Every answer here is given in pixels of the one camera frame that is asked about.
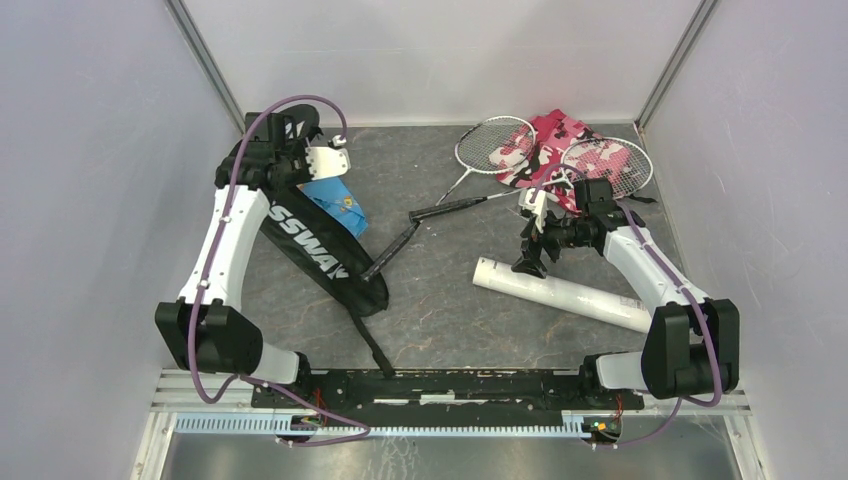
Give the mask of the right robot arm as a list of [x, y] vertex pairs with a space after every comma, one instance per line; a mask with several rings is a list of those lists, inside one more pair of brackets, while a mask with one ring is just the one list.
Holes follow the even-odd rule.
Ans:
[[713, 407], [739, 381], [739, 310], [688, 281], [658, 248], [644, 222], [613, 199], [605, 178], [574, 184], [578, 213], [558, 217], [546, 194], [528, 188], [519, 206], [528, 224], [515, 271], [543, 278], [541, 255], [557, 260], [565, 248], [593, 248], [627, 280], [651, 316], [638, 352], [600, 354], [577, 382], [580, 400], [602, 408], [618, 390], [681, 398]]

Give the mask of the white shuttlecock tube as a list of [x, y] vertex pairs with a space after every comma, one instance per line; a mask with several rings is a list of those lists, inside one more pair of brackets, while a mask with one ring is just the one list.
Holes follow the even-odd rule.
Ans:
[[650, 328], [651, 315], [639, 300], [556, 277], [541, 279], [516, 273], [510, 265], [486, 257], [478, 259], [472, 282], [478, 287], [642, 334]]

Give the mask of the black racket bag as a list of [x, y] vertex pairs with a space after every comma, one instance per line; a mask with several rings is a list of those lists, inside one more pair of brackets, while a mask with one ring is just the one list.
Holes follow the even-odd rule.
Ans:
[[308, 104], [296, 104], [265, 119], [258, 112], [245, 116], [256, 129], [238, 169], [237, 183], [261, 190], [270, 202], [260, 231], [294, 265], [338, 301], [349, 313], [360, 336], [386, 378], [395, 369], [365, 326], [363, 319], [384, 311], [390, 294], [382, 276], [365, 282], [361, 275], [371, 256], [344, 226], [310, 200], [302, 185], [268, 188], [268, 166], [282, 157], [304, 158], [310, 142], [322, 134], [320, 115]]

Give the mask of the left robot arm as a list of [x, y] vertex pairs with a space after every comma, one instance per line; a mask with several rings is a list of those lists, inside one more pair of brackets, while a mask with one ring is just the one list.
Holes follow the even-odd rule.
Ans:
[[302, 356], [268, 344], [242, 312], [248, 260], [271, 197], [309, 180], [306, 144], [286, 135], [288, 117], [257, 114], [245, 138], [215, 173], [211, 221], [198, 259], [174, 301], [158, 304], [157, 327], [178, 368], [276, 384], [290, 407], [306, 405], [313, 379]]

